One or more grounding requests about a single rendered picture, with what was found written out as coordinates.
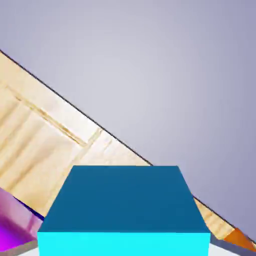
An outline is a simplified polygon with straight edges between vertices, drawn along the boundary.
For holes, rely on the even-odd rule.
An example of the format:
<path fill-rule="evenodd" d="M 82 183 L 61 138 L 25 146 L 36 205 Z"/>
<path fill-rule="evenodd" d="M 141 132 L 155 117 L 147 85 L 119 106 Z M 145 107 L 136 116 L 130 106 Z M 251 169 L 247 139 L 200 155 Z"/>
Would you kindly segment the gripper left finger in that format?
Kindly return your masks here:
<path fill-rule="evenodd" d="M 38 247 L 38 241 L 33 240 L 17 247 L 0 251 L 0 256 L 19 256 Z"/>

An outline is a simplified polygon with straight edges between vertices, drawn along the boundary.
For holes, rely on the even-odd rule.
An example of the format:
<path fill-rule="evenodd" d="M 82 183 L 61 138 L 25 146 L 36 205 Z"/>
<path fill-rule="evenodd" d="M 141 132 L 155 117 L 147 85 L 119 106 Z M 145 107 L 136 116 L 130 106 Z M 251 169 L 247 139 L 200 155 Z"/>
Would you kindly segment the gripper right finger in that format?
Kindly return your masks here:
<path fill-rule="evenodd" d="M 208 256 L 256 256 L 256 252 L 211 237 Z"/>

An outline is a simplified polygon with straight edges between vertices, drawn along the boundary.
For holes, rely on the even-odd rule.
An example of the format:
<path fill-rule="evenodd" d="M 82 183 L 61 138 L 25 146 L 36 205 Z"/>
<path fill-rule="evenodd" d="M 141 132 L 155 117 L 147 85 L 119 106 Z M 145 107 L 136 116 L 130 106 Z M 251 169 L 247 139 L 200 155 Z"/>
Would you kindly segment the small cyan cube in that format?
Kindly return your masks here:
<path fill-rule="evenodd" d="M 211 233 L 177 166 L 75 166 L 39 256 L 208 256 Z"/>

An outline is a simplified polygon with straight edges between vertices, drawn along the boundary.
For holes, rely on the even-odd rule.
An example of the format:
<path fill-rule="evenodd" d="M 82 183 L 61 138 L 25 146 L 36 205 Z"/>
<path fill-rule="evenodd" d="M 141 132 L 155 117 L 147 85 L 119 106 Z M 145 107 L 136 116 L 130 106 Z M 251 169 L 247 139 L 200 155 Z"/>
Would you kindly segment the large orange box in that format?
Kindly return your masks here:
<path fill-rule="evenodd" d="M 235 228 L 230 234 L 228 234 L 224 240 L 233 245 L 248 249 L 252 252 L 256 252 L 256 244 L 252 242 L 245 234 L 243 234 L 238 228 Z"/>

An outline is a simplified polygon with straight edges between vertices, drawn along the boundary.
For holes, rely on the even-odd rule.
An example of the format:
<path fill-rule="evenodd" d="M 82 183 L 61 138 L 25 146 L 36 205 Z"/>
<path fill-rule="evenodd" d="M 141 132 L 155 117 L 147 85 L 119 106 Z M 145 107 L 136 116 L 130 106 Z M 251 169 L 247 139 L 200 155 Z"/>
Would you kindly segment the large purple box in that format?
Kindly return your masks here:
<path fill-rule="evenodd" d="M 0 252 L 37 240 L 43 221 L 42 215 L 0 188 Z"/>

